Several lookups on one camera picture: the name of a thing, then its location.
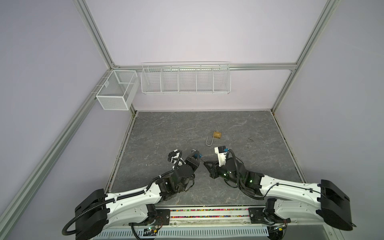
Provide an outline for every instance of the divided wire basket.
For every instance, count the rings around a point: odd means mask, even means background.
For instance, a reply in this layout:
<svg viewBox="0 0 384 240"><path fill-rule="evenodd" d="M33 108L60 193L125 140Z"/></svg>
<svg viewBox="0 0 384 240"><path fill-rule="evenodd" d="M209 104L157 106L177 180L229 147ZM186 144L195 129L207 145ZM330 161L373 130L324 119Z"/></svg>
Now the divided wire basket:
<svg viewBox="0 0 384 240"><path fill-rule="evenodd" d="M113 70L96 98L105 110L129 110L139 84L136 71Z"/></svg>
<svg viewBox="0 0 384 240"><path fill-rule="evenodd" d="M230 93L228 64L144 67L141 73L144 94Z"/></svg>

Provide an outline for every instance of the metal beam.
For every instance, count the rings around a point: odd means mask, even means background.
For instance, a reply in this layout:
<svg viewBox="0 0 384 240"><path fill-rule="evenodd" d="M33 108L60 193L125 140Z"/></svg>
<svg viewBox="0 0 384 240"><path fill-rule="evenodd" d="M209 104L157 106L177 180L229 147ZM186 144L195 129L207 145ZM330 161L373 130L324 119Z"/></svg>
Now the metal beam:
<svg viewBox="0 0 384 240"><path fill-rule="evenodd" d="M91 35L92 40L94 41L97 49L99 50L101 57L103 58L105 64L107 65L107 68L111 69L116 67L112 61L111 56L109 55L108 49L103 39L101 38L100 32L96 26L95 21L93 20L93 17L89 11L89 8L85 0L73 0L73 3L79 12L85 27L87 28L89 34Z"/></svg>
<svg viewBox="0 0 384 240"><path fill-rule="evenodd" d="M200 65L151 65L151 68L177 68L177 67L199 67ZM207 65L202 64L201 66L219 66L219 64ZM117 66L115 70L135 70L141 72L143 66ZM234 70L294 70L296 69L296 63L234 63L229 65L231 71Z"/></svg>
<svg viewBox="0 0 384 240"><path fill-rule="evenodd" d="M23 187L13 198L4 213L0 216L0 240L6 239L24 210L28 207L28 204L32 201L34 195L37 193L49 172L93 107L96 100L96 92L99 91L110 72L110 70L106 71L99 83L91 91L85 102L77 110L76 114L72 117L65 129L61 132L43 159L34 169Z"/></svg>
<svg viewBox="0 0 384 240"><path fill-rule="evenodd" d="M325 4L325 7L323 8L323 11L321 12L321 15L319 19L316 22L316 25L314 29L311 32L311 35L305 44L303 50L301 51L301 54L296 62L296 69L292 70L290 75L288 76L287 81L285 82L283 88L281 89L275 103L273 104L273 107L271 111L274 113L279 105L281 104L285 94L287 93L289 87L291 86L292 82L295 80L297 73L300 71L303 63L309 56L311 50L313 49L317 39L319 38L320 34L323 32L326 24L328 23L329 18L334 13L335 9L339 5L340 0L328 0Z"/></svg>

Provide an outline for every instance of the white wall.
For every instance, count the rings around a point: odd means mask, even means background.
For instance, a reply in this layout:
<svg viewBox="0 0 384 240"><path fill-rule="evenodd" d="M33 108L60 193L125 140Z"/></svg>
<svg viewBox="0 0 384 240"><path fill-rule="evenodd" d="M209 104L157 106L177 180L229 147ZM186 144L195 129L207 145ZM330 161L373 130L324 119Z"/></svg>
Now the white wall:
<svg viewBox="0 0 384 240"><path fill-rule="evenodd" d="M7 240L74 239L61 230L78 204L105 187L128 123L129 111L96 102Z"/></svg>
<svg viewBox="0 0 384 240"><path fill-rule="evenodd" d="M230 94L143 94L133 105L139 111L271 109L289 70L232 71Z"/></svg>
<svg viewBox="0 0 384 240"><path fill-rule="evenodd" d="M342 1L276 112L307 179L350 197L346 240L383 236L383 12L383 1Z"/></svg>
<svg viewBox="0 0 384 240"><path fill-rule="evenodd" d="M296 62L326 0L87 0L115 64Z"/></svg>
<svg viewBox="0 0 384 240"><path fill-rule="evenodd" d="M0 3L0 214L106 71L72 1Z"/></svg>

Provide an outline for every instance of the floor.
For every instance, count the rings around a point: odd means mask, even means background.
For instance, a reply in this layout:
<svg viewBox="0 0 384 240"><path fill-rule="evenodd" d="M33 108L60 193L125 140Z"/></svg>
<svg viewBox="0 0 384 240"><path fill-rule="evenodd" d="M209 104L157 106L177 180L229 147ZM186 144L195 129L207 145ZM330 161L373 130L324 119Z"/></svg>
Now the floor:
<svg viewBox="0 0 384 240"><path fill-rule="evenodd" d="M208 147L205 141L207 136L211 141L214 131L221 132L222 136ZM167 157L175 149L183 151L183 158L196 149L204 161L213 161L217 160L214 147L222 145L231 148L248 170L300 182L268 111L139 112L112 192L143 187L153 177L170 170L172 164ZM157 205L255 205L265 202L230 188L221 178L210 178L202 163L195 174L195 185L190 190Z"/></svg>

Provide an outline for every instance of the white mesh basket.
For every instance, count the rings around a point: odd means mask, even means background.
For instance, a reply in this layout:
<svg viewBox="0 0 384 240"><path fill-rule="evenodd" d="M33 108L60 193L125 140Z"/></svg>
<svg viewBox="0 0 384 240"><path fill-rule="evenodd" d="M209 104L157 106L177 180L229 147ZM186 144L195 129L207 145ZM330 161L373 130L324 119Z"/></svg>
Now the white mesh basket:
<svg viewBox="0 0 384 240"><path fill-rule="evenodd" d="M229 65L143 68L141 90L145 94L230 93Z"/></svg>
<svg viewBox="0 0 384 240"><path fill-rule="evenodd" d="M136 71L113 70L96 97L105 110L129 110L138 87Z"/></svg>

